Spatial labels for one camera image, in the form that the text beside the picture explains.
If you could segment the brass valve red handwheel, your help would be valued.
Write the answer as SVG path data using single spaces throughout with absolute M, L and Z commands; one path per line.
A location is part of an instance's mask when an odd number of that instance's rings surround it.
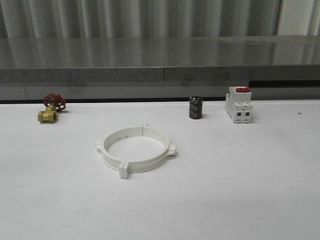
M 66 108 L 66 100 L 60 94 L 50 93 L 43 98 L 43 104 L 46 106 L 45 111 L 39 111 L 37 119 L 40 123 L 57 121 L 57 113 Z

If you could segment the grey stone counter ledge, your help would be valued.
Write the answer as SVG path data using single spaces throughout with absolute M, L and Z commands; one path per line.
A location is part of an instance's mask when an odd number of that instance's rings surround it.
M 318 87 L 317 36 L 3 38 L 3 84 L 209 82 Z

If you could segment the black cylindrical capacitor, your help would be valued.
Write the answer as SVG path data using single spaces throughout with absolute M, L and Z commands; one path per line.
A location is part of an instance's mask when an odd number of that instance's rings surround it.
M 189 98 L 189 118 L 198 120 L 202 118 L 203 98 L 192 96 Z

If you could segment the white circuit breaker red switch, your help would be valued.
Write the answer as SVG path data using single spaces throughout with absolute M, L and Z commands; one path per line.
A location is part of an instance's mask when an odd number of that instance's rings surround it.
M 233 123 L 250 123 L 253 106 L 252 89 L 246 86 L 230 86 L 226 94 L 225 110 Z

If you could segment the white half pipe clamp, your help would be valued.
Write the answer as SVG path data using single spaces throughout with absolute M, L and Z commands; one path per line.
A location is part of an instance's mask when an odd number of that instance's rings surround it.
M 95 143 L 95 147 L 100 151 L 106 165 L 119 171 L 119 177 L 121 179 L 127 179 L 130 173 L 142 173 L 148 171 L 148 169 L 142 161 L 134 162 L 133 160 L 124 160 L 115 157 L 110 154 L 107 149 L 119 140 L 131 137 L 143 137 L 145 127 L 148 127 L 148 125 L 143 124 L 142 126 L 123 128 L 113 132 L 106 139 Z
M 169 138 L 160 130 L 147 125 L 124 128 L 124 135 L 130 137 L 146 137 L 154 139 L 163 145 L 160 153 L 150 158 L 137 160 L 124 160 L 119 167 L 121 179 L 127 179 L 130 173 L 141 173 L 157 168 L 165 162 L 167 157 L 176 155 L 176 145 L 170 144 Z

